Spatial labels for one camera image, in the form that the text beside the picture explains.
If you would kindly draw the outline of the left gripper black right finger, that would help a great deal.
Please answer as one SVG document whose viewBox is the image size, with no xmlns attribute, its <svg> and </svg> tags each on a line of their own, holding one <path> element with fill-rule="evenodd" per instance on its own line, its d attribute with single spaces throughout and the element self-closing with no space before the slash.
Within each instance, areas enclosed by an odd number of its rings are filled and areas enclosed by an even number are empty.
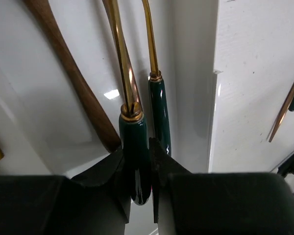
<svg viewBox="0 0 294 235">
<path fill-rule="evenodd" d="M 274 173 L 191 173 L 149 140 L 161 235 L 294 235 L 294 195 Z"/>
</svg>

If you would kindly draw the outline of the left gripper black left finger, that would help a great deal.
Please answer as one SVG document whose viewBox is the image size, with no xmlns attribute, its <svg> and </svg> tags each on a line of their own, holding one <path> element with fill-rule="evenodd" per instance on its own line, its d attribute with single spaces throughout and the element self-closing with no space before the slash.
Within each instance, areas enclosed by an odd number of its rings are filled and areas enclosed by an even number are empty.
<svg viewBox="0 0 294 235">
<path fill-rule="evenodd" d="M 121 149 L 68 178 L 0 176 L 0 235 L 122 235 L 130 198 Z"/>
</svg>

